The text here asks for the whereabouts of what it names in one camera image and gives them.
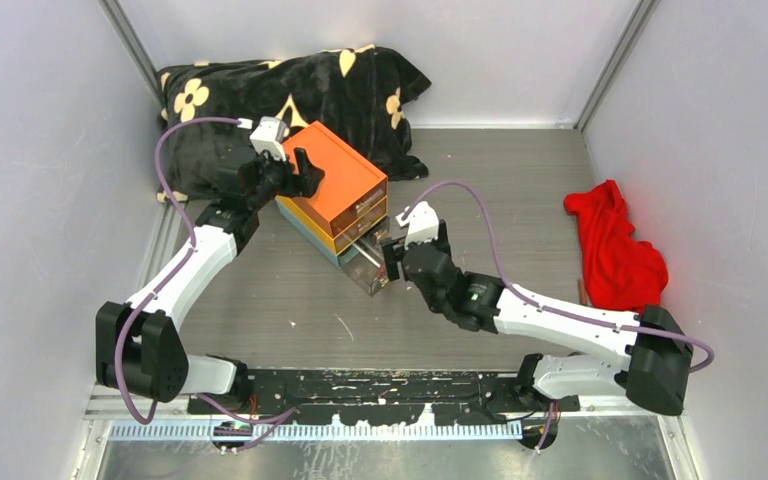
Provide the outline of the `small drawer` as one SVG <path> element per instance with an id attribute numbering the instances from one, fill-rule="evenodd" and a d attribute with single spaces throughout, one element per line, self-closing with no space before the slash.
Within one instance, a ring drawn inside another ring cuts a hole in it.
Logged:
<path id="1" fill-rule="evenodd" d="M 365 294 L 378 294 L 390 283 L 379 240 L 374 236 L 359 239 L 350 248 L 354 256 L 341 268 Z"/>

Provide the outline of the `orange drawer organizer box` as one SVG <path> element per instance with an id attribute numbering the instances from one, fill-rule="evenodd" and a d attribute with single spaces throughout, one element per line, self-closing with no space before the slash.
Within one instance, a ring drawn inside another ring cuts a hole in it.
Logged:
<path id="1" fill-rule="evenodd" d="M 357 255 L 355 242 L 388 215 L 388 177 L 317 121 L 284 142 L 291 163 L 303 148 L 324 171 L 312 198 L 275 198 L 278 211 L 330 263 L 342 268 Z"/>

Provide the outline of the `white silver pencil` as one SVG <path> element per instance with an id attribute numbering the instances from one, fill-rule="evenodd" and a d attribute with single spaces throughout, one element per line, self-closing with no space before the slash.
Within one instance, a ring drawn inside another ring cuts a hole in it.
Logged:
<path id="1" fill-rule="evenodd" d="M 352 248 L 363 258 L 364 264 L 373 267 L 376 272 L 384 272 L 386 265 L 381 248 L 377 244 L 369 244 L 361 241 L 356 242 Z"/>

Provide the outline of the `orange brown lip pen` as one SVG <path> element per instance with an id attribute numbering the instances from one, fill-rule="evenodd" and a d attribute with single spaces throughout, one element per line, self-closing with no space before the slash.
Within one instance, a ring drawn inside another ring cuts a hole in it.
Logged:
<path id="1" fill-rule="evenodd" d="M 582 279 L 579 279 L 577 281 L 577 287 L 578 287 L 579 302 L 582 305 L 587 305 L 588 304 L 588 294 L 587 294 L 587 291 L 586 291 L 586 288 L 585 288 L 585 285 L 584 285 L 584 281 Z"/>

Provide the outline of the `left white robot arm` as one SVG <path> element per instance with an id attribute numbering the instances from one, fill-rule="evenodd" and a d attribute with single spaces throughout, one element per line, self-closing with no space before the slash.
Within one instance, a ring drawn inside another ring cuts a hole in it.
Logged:
<path id="1" fill-rule="evenodd" d="M 190 222 L 189 240 L 170 262 L 124 303 L 106 302 L 96 316 L 96 368 L 100 384 L 135 397 L 167 403 L 180 395 L 207 394 L 229 413 L 245 409 L 252 387 L 244 363 L 186 353 L 185 317 L 220 271 L 247 246 L 258 212 L 277 196 L 311 198 L 324 179 L 302 147 L 286 160 L 241 147 L 220 168 L 218 199 Z"/>

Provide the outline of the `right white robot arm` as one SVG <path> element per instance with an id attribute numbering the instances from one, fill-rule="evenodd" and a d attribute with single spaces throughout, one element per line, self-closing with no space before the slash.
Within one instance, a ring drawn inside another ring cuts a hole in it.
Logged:
<path id="1" fill-rule="evenodd" d="M 525 409 L 576 395 L 624 395 L 656 414 L 683 413 L 694 346 L 665 308 L 602 310 L 508 287 L 499 277 L 460 269 L 436 241 L 388 240 L 383 255 L 389 279 L 412 282 L 431 312 L 459 328 L 573 350 L 571 357 L 524 357 L 514 387 Z"/>

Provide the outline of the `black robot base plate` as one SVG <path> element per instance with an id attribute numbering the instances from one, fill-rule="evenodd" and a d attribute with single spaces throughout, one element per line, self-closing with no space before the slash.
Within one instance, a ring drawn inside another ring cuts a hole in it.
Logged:
<path id="1" fill-rule="evenodd" d="M 243 395 L 218 398 L 238 415 L 277 416 L 301 425 L 408 426 L 423 413 L 435 426 L 541 420 L 549 404 L 509 372 L 254 369 Z"/>

